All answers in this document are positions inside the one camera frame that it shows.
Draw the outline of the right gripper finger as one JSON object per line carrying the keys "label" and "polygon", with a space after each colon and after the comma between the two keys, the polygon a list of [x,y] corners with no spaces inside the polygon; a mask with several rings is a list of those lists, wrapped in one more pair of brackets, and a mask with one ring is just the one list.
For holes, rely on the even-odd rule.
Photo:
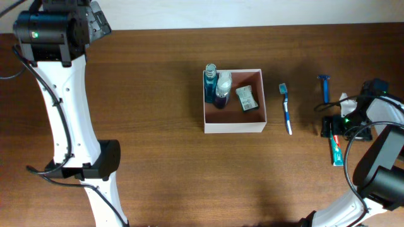
{"label": "right gripper finger", "polygon": [[321,137],[330,137],[330,135],[343,135],[343,119],[340,115],[324,116],[322,118]]}
{"label": "right gripper finger", "polygon": [[[359,129],[359,125],[349,127],[345,130],[345,140],[349,141]],[[354,138],[355,141],[372,141],[372,132],[370,128],[363,129]]]}

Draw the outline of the Colgate toothpaste tube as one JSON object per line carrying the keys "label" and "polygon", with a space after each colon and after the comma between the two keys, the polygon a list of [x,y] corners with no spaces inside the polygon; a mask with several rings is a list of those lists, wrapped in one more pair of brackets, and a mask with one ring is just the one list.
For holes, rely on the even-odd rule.
{"label": "Colgate toothpaste tube", "polygon": [[331,151],[333,155],[333,166],[343,166],[343,155],[340,141],[337,135],[330,135]]}

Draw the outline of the blue disposable razor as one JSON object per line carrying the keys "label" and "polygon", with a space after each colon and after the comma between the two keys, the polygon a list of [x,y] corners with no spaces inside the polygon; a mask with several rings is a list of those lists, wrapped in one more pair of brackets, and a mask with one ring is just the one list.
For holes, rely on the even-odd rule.
{"label": "blue disposable razor", "polygon": [[318,79],[320,79],[323,83],[323,99],[324,103],[329,103],[330,97],[329,97],[329,84],[328,80],[330,79],[330,76],[326,74],[319,74]]}

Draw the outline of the blue white toothbrush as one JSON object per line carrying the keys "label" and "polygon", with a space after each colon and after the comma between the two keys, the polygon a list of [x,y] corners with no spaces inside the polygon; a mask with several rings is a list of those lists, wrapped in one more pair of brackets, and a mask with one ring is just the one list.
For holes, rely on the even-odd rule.
{"label": "blue white toothbrush", "polygon": [[280,90],[280,94],[284,96],[283,111],[284,111],[284,114],[285,114],[285,123],[286,123],[287,132],[291,136],[292,135],[292,127],[291,127],[290,115],[289,115],[289,111],[288,111],[288,91],[287,91],[286,84],[285,83],[279,84],[279,90]]}

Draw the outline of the green white soap box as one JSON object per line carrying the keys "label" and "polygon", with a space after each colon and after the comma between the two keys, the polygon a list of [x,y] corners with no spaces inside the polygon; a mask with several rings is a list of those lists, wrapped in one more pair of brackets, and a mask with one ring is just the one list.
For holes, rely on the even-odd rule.
{"label": "green white soap box", "polygon": [[254,98],[251,85],[237,88],[235,92],[239,99],[243,112],[259,108],[259,105]]}

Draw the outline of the purple pump soap bottle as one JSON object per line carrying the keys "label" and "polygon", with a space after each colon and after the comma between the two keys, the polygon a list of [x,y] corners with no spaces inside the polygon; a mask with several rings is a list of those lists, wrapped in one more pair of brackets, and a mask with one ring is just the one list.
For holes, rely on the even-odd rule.
{"label": "purple pump soap bottle", "polygon": [[223,71],[219,75],[217,85],[215,88],[214,106],[223,109],[230,98],[230,91],[232,87],[232,74],[230,71]]}

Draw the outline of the teal mouthwash bottle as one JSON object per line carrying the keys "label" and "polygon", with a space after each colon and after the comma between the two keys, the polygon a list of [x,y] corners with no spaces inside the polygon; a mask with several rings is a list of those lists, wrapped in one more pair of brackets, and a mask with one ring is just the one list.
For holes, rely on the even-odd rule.
{"label": "teal mouthwash bottle", "polygon": [[218,74],[216,65],[207,64],[204,72],[204,91],[206,103],[213,103],[217,80]]}

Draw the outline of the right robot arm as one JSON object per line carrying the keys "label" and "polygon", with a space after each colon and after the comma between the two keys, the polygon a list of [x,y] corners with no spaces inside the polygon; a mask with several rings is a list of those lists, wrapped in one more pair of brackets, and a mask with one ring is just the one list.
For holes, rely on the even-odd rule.
{"label": "right robot arm", "polygon": [[302,218],[299,226],[360,226],[363,221],[403,206],[403,100],[388,93],[381,79],[364,82],[359,95],[342,94],[340,114],[323,119],[321,135],[329,137],[333,164],[343,167],[350,190],[332,205]]}

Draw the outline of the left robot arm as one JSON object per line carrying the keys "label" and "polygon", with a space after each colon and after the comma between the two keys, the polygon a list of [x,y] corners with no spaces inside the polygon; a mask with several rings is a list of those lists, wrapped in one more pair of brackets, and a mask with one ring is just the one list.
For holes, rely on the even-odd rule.
{"label": "left robot arm", "polygon": [[13,26],[14,53],[34,75],[49,118],[54,155],[28,171],[51,184],[85,190],[97,226],[128,226],[117,189],[117,140],[95,136],[86,97],[86,50],[112,29],[96,1],[34,1]]}

